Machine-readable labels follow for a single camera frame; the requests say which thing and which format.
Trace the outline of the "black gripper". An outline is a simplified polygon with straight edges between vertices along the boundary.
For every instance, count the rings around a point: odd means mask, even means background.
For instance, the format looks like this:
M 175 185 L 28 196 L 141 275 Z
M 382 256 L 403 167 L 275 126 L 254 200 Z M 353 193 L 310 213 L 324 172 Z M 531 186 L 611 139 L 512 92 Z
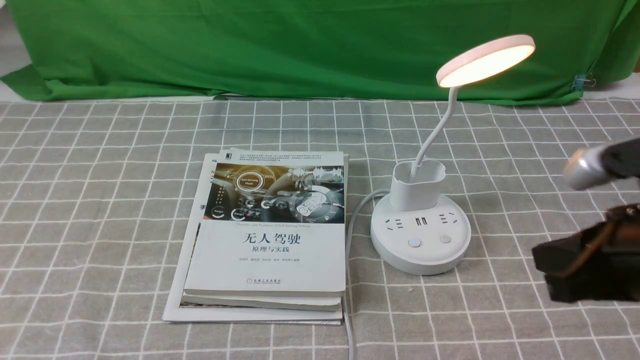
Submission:
M 610 208 L 604 221 L 531 250 L 551 301 L 638 302 L 640 207 Z

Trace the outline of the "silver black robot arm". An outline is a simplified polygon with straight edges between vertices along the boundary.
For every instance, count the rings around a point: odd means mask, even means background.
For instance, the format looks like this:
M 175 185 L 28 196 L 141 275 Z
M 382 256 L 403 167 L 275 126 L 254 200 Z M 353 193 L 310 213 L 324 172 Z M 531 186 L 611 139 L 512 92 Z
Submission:
M 576 191 L 638 179 L 640 140 L 632 137 L 574 153 L 563 179 Z M 603 221 L 532 248 L 553 302 L 638 302 L 640 215 L 638 203 L 612 207 Z

